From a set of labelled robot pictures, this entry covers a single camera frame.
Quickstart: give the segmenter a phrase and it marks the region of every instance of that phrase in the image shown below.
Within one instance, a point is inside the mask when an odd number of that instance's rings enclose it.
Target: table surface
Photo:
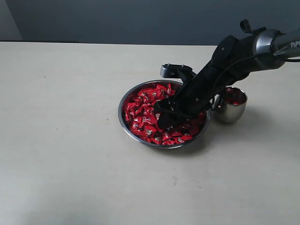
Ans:
[[[214,46],[0,43],[0,224],[298,225],[299,64],[252,73],[234,125],[154,150],[118,121],[161,64],[199,71]]]

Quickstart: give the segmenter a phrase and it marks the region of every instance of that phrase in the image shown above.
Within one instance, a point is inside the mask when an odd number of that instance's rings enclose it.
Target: robotic arm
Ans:
[[[227,36],[198,74],[188,66],[162,65],[161,76],[180,78],[183,86],[174,96],[155,103],[154,111],[161,113],[160,128],[196,118],[202,110],[211,108],[210,100],[216,94],[251,72],[277,69],[286,61],[300,62],[289,59],[300,56],[300,30],[288,34],[265,27],[251,30],[248,20],[240,22],[240,27],[251,35],[243,39]]]

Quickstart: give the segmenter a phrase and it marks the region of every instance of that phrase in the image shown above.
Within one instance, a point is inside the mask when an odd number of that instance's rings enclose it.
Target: metal cup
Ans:
[[[226,87],[214,103],[214,115],[222,122],[234,123],[243,115],[247,104],[247,95],[236,87]]]

